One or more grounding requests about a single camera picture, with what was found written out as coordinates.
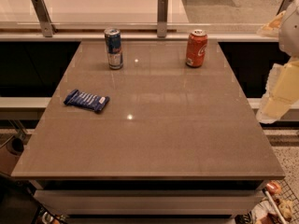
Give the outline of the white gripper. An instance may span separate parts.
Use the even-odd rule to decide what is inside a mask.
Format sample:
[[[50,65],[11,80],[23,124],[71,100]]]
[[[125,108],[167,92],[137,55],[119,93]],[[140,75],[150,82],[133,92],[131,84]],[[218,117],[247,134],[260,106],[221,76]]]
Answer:
[[[278,13],[257,31],[264,37],[278,37],[279,48],[289,56],[299,56],[299,0],[293,0],[286,11]],[[269,72],[265,94],[256,119],[263,124],[281,119],[299,100],[299,61],[284,65],[275,63]]]

